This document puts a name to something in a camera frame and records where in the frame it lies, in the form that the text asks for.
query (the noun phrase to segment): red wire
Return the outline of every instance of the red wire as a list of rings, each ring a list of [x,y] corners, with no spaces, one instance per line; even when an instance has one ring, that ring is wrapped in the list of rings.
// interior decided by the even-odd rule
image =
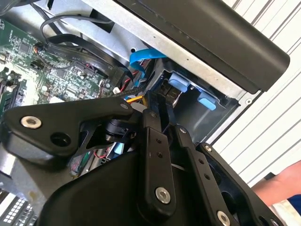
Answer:
[[[105,158],[105,157],[107,156],[107,151],[108,151],[108,149],[105,151],[105,154],[103,154],[103,155],[101,155],[101,156],[97,155],[96,151],[97,151],[97,150],[94,150],[94,156],[95,156],[96,158],[98,158],[98,159],[103,159],[103,158]]]
[[[124,84],[123,84],[122,88],[120,89],[120,92],[122,92],[122,91],[126,88],[126,84],[127,84],[129,81],[131,81],[131,79],[127,79],[127,80],[124,81]]]

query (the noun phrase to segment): screw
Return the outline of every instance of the screw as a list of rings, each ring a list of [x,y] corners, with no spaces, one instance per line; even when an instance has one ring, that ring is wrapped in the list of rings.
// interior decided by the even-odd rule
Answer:
[[[217,211],[217,217],[224,226],[230,226],[230,219],[223,211]]]
[[[164,204],[169,204],[170,203],[170,194],[169,192],[163,188],[163,187],[158,187],[155,191],[157,199],[164,203]]]
[[[137,135],[137,133],[136,132],[132,132],[131,133],[131,135],[130,135],[130,139],[133,139],[133,138],[135,138],[135,136]]]
[[[183,128],[180,128],[180,131],[181,131],[182,133],[187,133],[186,130],[183,129]]]
[[[253,101],[252,99],[247,99],[246,100],[246,105],[250,105],[252,103],[252,101]]]
[[[124,109],[128,109],[128,106],[125,105],[125,104],[120,104],[120,106],[121,106],[122,108],[124,108]]]
[[[154,117],[154,118],[157,117],[156,114],[155,114],[154,112],[151,112],[150,115],[151,115],[152,117]]]
[[[209,151],[209,152],[212,152],[211,147],[209,147],[208,145],[205,145],[205,149],[206,149],[207,151]]]
[[[37,129],[42,125],[42,121],[34,116],[25,116],[21,119],[21,125],[29,129]]]
[[[271,219],[271,221],[272,221],[273,226],[279,226],[279,224],[274,219]]]

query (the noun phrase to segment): circuit board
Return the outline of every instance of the circuit board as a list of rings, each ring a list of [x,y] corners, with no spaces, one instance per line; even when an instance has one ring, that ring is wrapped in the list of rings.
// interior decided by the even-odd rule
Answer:
[[[33,51],[40,41],[12,24],[0,19],[0,72],[6,67],[20,76],[18,89],[23,97],[16,99],[16,105],[35,105],[62,101],[74,101],[108,97],[111,87],[105,76],[91,65],[71,62],[41,51],[40,57],[50,65],[43,64]],[[0,79],[9,80],[9,73],[0,73]],[[7,99],[6,89],[1,90],[0,113]]]

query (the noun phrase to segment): white striped wall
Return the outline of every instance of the white striped wall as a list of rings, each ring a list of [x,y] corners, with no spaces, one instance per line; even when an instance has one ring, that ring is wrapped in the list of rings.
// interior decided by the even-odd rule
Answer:
[[[225,2],[291,57],[285,74],[214,144],[252,186],[301,160],[301,1]]]

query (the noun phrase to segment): black plastic cover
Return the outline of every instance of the black plastic cover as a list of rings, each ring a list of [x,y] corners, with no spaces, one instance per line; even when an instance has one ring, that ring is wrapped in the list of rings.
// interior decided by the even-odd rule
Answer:
[[[268,89],[290,57],[221,0],[115,0],[246,91]]]

